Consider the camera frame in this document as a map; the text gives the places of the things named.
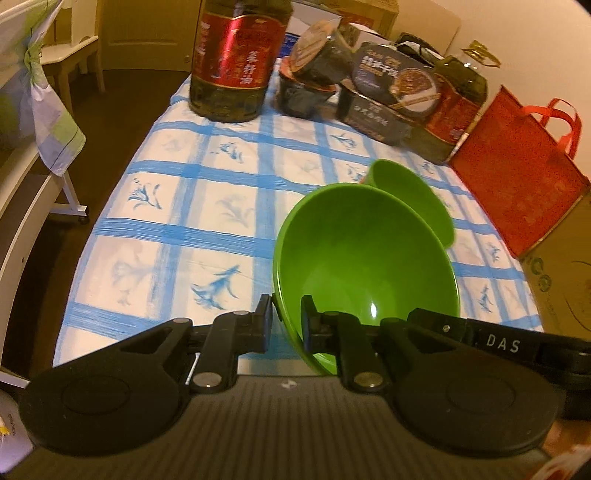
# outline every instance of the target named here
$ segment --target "plaid cloth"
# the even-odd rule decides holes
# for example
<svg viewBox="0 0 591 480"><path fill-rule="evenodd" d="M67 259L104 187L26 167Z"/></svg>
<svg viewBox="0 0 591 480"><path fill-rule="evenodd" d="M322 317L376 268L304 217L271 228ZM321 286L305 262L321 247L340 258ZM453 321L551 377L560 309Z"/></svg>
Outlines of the plaid cloth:
<svg viewBox="0 0 591 480"><path fill-rule="evenodd" d="M35 136L39 156L62 176L86 141L41 67L43 37L61 0L28 0L0 12L0 147Z"/></svg>
<svg viewBox="0 0 591 480"><path fill-rule="evenodd" d="M447 206L462 315L541 329L519 264L453 170L335 121L334 103L315 121L283 115L276 90L274 75L259 118L222 124L195 115L181 85L88 240L55 364L174 317L201 325L253 309L272 292L275 238L291 208L321 185L359 181L376 158L412 169ZM274 322L269 351L241 358L242 371L309 372L282 328Z"/></svg>

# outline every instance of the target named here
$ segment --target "red bag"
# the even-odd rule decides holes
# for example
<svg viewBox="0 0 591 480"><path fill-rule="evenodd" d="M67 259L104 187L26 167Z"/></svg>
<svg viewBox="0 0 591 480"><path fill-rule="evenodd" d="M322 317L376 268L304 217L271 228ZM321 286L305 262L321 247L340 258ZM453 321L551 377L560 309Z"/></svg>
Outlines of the red bag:
<svg viewBox="0 0 591 480"><path fill-rule="evenodd" d="M561 101L524 107L501 87L450 162L515 258L548 235L589 187L572 161L581 119L554 108ZM531 113L541 114L540 122ZM545 128L551 117L571 126L558 143Z"/></svg>

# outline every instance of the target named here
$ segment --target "green bowl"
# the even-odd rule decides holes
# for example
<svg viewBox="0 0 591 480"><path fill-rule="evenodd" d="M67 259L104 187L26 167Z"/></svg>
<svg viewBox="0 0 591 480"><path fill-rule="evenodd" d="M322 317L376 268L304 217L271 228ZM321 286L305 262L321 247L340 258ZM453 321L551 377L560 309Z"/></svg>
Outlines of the green bowl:
<svg viewBox="0 0 591 480"><path fill-rule="evenodd" d="M452 246L455 233L447 209L429 185L408 168L390 160L376 160L363 183L402 200L427 222L444 248Z"/></svg>
<svg viewBox="0 0 591 480"><path fill-rule="evenodd" d="M318 373L336 373L334 356L306 353L301 298L379 325L415 308L459 314L456 279L445 250L415 211L368 185L337 183L301 199L275 244L276 305L297 352Z"/></svg>

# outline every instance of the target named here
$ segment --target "brown floor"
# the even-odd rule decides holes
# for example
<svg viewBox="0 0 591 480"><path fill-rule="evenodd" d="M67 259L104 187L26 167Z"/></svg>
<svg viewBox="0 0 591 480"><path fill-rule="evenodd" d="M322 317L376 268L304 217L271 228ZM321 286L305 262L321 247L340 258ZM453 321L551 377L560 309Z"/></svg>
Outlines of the brown floor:
<svg viewBox="0 0 591 480"><path fill-rule="evenodd" d="M91 74L72 82L74 117L86 145L69 172L90 223L50 216L33 247L15 299L2 365L25 377L51 367L78 258L117 181L185 72L111 70L100 95Z"/></svg>

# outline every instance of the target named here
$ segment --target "door panel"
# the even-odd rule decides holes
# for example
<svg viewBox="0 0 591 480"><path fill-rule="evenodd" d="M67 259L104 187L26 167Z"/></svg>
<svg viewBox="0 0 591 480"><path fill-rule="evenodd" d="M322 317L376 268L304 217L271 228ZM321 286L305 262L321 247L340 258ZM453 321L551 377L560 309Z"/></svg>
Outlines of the door panel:
<svg viewBox="0 0 591 480"><path fill-rule="evenodd" d="M200 0L106 0L104 69L189 72Z"/></svg>

